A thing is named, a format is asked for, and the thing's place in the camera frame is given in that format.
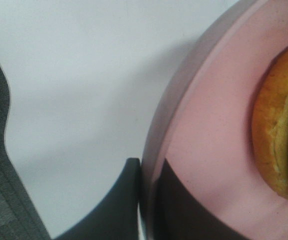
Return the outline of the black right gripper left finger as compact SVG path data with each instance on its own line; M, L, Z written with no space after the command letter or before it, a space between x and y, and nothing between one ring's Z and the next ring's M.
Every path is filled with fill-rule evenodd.
M137 240L140 160L128 158L102 201L59 240Z

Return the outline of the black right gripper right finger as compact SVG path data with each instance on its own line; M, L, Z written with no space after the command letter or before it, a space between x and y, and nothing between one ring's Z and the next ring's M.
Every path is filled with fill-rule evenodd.
M157 240L235 240L236 232L197 202L165 161L157 189L154 237Z

